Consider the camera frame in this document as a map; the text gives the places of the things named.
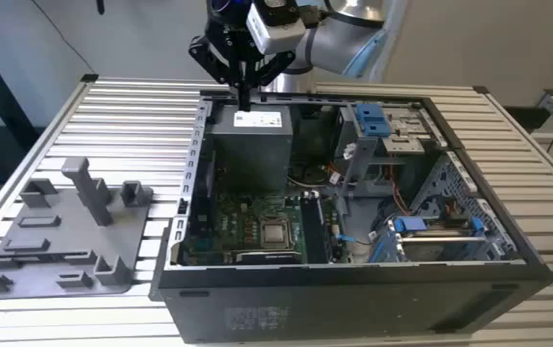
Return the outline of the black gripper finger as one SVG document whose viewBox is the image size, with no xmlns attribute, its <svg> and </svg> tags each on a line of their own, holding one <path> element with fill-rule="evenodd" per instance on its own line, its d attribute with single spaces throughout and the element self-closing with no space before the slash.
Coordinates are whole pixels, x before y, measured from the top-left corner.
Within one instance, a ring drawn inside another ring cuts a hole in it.
<svg viewBox="0 0 553 347">
<path fill-rule="evenodd" d="M 244 109 L 244 83 L 242 78 L 240 61 L 232 46 L 234 41 L 224 38 L 218 45 L 208 41 L 207 36 L 196 36 L 191 40 L 188 54 L 203 67 L 216 83 L 235 89 L 238 109 Z"/>
<path fill-rule="evenodd" d="M 258 67 L 259 60 L 246 62 L 244 67 L 244 110 L 250 109 L 250 98 L 252 90 L 259 86 L 267 86 L 276 78 L 278 74 L 290 66 L 295 59 L 294 52 L 280 52 Z"/>
</svg>

